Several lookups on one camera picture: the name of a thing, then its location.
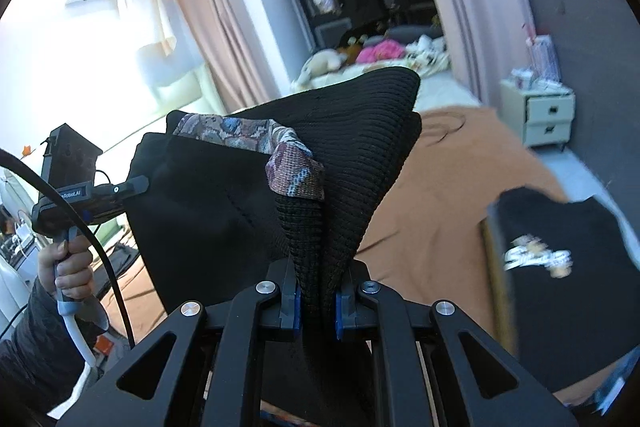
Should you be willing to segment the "person's left forearm dark sleeve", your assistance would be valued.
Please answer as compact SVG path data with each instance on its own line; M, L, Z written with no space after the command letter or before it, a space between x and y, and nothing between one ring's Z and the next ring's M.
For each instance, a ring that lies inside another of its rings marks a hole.
M35 281L20 323L1 340L1 424L53 426L48 413L70 397L84 366L55 295Z

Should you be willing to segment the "person's left hand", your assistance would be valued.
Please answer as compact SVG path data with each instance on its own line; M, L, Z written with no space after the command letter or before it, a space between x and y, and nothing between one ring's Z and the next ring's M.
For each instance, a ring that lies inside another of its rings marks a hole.
M38 279L48 294L84 300L93 294L90 242L79 235L70 242L52 243L38 254Z

